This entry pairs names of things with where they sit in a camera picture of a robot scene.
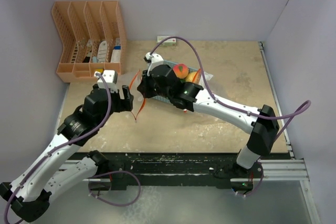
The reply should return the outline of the clear zip bag orange zipper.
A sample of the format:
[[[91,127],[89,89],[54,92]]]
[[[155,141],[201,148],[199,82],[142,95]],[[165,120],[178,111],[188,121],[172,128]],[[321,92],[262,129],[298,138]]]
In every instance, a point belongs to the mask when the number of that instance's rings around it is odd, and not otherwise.
[[[146,98],[138,91],[138,86],[141,84],[141,81],[142,71],[140,69],[127,72],[121,76],[121,84],[128,86],[130,93],[134,96],[131,115],[135,122],[139,121],[140,113],[146,105]]]

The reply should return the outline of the red yellow peach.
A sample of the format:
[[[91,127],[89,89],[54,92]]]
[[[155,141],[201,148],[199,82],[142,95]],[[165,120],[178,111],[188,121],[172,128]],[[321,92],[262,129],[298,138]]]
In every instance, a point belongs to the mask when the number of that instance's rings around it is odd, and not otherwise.
[[[189,74],[189,69],[185,64],[176,64],[173,67],[173,71],[175,73],[175,75],[179,78],[179,79],[184,79],[188,76]]]

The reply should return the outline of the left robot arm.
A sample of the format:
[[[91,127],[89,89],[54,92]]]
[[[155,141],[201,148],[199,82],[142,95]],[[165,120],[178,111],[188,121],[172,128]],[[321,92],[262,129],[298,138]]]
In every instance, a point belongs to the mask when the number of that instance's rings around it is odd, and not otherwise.
[[[60,166],[87,141],[98,134],[112,113],[131,111],[133,95],[128,86],[118,89],[92,87],[84,103],[68,115],[57,133],[33,164],[12,182],[1,183],[1,197],[7,202],[4,222],[12,210],[20,221],[33,222],[65,191],[86,178],[102,178],[109,161],[99,151],[89,152],[74,167],[56,175]]]

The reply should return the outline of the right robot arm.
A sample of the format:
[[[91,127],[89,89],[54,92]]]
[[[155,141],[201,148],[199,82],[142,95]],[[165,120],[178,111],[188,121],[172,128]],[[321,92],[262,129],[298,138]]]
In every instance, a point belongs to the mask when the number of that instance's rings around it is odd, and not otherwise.
[[[144,70],[137,90],[144,98],[161,96],[178,109],[211,115],[249,134],[247,144],[239,151],[233,164],[238,177],[246,177],[260,157],[270,154],[279,131],[272,107],[248,107],[211,95],[198,83],[179,79],[168,65]]]

